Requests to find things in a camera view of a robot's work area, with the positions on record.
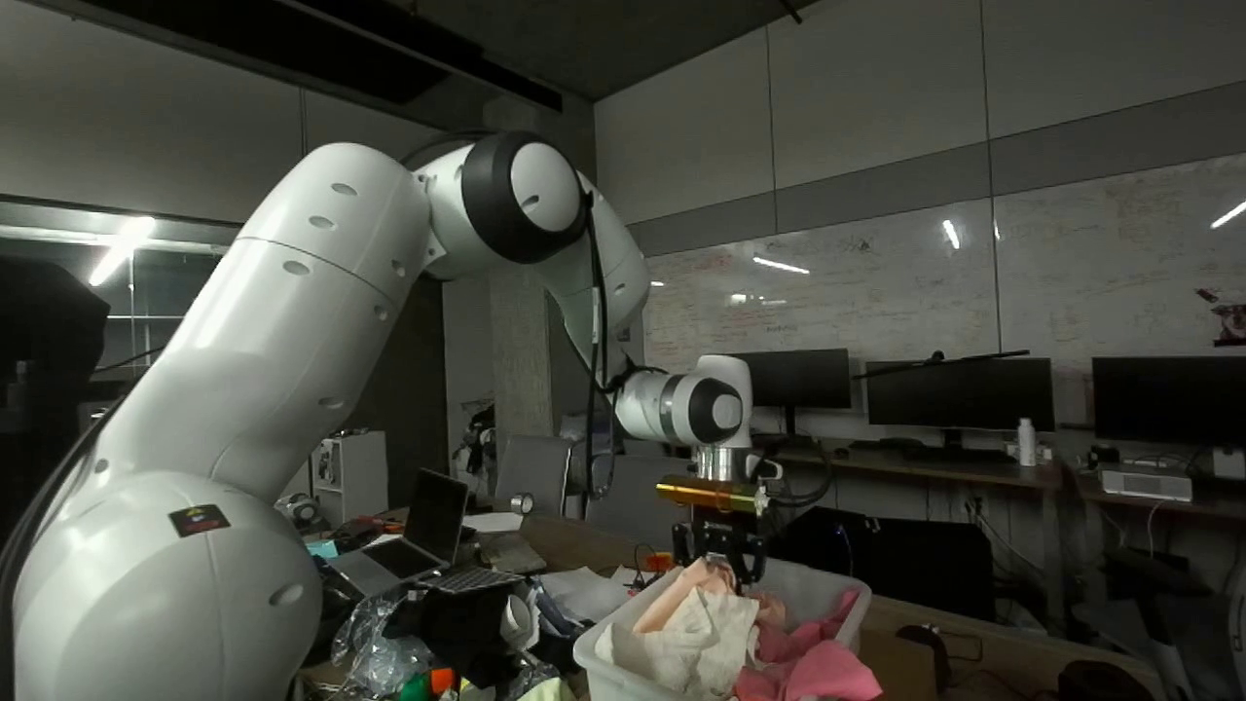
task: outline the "robotic arm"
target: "robotic arm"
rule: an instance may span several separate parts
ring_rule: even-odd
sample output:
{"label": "robotic arm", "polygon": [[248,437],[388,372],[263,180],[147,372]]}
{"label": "robotic arm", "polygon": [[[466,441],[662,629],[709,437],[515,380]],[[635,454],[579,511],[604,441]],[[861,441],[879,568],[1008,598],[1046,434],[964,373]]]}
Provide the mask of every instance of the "robotic arm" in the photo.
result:
{"label": "robotic arm", "polygon": [[318,572],[267,503],[350,419],[409,284],[500,267],[545,282],[632,437],[698,447],[706,482],[737,480],[742,365],[609,358],[648,267],[555,149],[500,138],[405,173],[332,146],[245,221],[51,499],[13,603],[14,696],[279,696],[314,635]]}

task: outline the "ceiling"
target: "ceiling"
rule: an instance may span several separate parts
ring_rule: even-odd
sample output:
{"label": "ceiling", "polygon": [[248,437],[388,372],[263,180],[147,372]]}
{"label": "ceiling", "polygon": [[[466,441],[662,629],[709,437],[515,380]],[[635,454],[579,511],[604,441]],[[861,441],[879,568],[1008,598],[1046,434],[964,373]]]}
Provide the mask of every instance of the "ceiling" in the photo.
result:
{"label": "ceiling", "polygon": [[626,91],[809,0],[35,0],[446,133]]}

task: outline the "laptop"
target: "laptop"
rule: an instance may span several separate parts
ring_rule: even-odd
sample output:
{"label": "laptop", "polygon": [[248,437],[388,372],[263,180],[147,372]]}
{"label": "laptop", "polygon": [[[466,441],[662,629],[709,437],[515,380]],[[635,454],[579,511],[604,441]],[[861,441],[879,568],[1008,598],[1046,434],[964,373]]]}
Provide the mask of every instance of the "laptop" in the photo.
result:
{"label": "laptop", "polygon": [[519,576],[459,563],[465,516],[466,482],[436,473],[415,473],[409,487],[405,534],[341,554],[332,568],[339,568],[362,598],[388,593],[405,581],[427,585],[436,593],[479,593],[515,585]]}

